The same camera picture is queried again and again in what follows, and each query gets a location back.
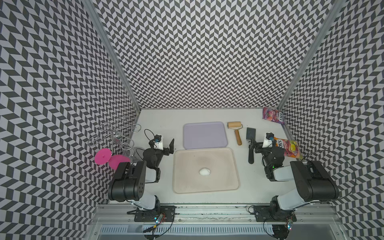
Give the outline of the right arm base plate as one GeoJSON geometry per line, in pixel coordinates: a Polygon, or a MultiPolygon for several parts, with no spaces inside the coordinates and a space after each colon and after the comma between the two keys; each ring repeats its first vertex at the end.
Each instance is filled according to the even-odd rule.
{"type": "Polygon", "coordinates": [[[270,206],[253,206],[253,214],[256,221],[261,222],[287,222],[291,220],[297,221],[297,217],[294,211],[281,210],[279,207],[270,206]]]}

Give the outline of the beige plastic tray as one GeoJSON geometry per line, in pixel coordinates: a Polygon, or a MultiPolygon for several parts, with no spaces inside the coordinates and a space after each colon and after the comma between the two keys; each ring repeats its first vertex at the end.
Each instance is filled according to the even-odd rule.
{"type": "Polygon", "coordinates": [[[175,153],[173,191],[176,194],[233,191],[239,187],[232,149],[179,150],[175,153]]]}

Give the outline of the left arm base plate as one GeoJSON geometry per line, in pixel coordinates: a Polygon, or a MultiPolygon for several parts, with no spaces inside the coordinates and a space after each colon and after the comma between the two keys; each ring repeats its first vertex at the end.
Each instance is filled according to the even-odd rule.
{"type": "Polygon", "coordinates": [[[160,214],[165,214],[164,222],[173,222],[175,219],[176,206],[160,206],[153,210],[139,210],[137,209],[134,217],[135,222],[154,222],[160,214]]]}

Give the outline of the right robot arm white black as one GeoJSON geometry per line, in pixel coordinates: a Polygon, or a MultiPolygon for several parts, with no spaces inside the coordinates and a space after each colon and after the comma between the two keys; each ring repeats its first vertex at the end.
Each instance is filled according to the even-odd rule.
{"type": "Polygon", "coordinates": [[[321,162],[292,161],[283,165],[285,150],[271,143],[250,140],[249,153],[261,154],[266,178],[271,182],[295,182],[295,188],[284,195],[274,196],[268,206],[255,206],[258,222],[271,219],[283,221],[294,216],[294,210],[312,202],[336,200],[340,191],[321,162]]]}

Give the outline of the wooden dough roller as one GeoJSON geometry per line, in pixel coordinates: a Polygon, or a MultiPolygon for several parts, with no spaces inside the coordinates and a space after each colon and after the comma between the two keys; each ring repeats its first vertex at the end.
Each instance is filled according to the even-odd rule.
{"type": "Polygon", "coordinates": [[[238,144],[238,146],[241,146],[242,145],[242,140],[241,140],[241,136],[240,136],[240,129],[243,128],[242,123],[241,122],[228,122],[227,126],[228,126],[228,128],[230,130],[234,130],[235,131],[235,136],[236,136],[237,144],[238,144]]]}

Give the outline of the white dough ball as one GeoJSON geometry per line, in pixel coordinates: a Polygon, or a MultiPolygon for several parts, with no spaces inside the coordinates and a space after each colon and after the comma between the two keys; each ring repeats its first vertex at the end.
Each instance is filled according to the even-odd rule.
{"type": "Polygon", "coordinates": [[[209,176],[211,174],[211,170],[208,168],[202,168],[199,170],[199,174],[201,176],[209,176]]]}

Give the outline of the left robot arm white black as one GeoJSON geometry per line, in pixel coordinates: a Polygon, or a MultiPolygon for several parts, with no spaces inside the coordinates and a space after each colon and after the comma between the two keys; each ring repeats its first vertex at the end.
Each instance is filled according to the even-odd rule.
{"type": "Polygon", "coordinates": [[[128,202],[140,211],[160,212],[160,200],[145,190],[146,184],[158,183],[161,177],[160,163],[164,156],[175,152],[175,140],[169,147],[162,145],[160,135],[149,141],[150,148],[143,151],[143,159],[137,163],[119,163],[110,182],[108,198],[118,203],[128,202]]]}

